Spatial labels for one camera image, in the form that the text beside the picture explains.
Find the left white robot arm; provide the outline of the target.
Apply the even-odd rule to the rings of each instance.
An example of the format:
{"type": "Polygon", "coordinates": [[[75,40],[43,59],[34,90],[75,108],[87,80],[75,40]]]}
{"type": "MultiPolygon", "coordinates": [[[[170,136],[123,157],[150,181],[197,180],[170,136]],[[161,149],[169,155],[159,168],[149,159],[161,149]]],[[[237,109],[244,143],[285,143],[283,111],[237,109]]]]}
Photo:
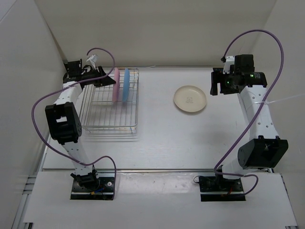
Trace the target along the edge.
{"type": "Polygon", "coordinates": [[[102,192],[101,184],[94,165],[88,165],[89,159],[80,142],[82,125],[75,103],[87,85],[95,87],[108,86],[116,82],[106,75],[101,66],[82,65],[82,60],[64,64],[66,73],[63,76],[63,88],[58,99],[45,107],[49,131],[53,140],[57,141],[72,158],[75,172],[71,174],[80,187],[89,192],[102,192]]]}

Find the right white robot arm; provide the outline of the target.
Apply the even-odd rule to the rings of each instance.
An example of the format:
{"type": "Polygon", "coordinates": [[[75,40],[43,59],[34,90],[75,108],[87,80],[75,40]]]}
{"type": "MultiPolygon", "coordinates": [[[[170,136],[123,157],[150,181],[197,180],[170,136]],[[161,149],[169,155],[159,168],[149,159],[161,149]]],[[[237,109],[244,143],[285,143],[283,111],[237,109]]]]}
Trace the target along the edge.
{"type": "Polygon", "coordinates": [[[263,72],[254,69],[251,54],[223,57],[223,71],[213,70],[210,94],[236,94],[248,130],[249,141],[239,147],[237,155],[216,170],[214,186],[221,191],[250,172],[275,168],[288,150],[288,141],[281,139],[273,124],[269,106],[263,100],[267,93],[267,80],[263,72]]]}

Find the cream plate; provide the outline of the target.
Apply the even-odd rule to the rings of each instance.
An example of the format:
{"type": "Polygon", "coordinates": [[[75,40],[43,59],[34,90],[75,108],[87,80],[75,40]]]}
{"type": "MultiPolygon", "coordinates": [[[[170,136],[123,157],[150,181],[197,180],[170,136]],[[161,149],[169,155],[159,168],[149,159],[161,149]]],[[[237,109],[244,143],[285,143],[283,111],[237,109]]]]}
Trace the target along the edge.
{"type": "Polygon", "coordinates": [[[185,85],[176,90],[173,96],[175,105],[187,113],[197,113],[207,105],[205,93],[198,87],[185,85]]]}

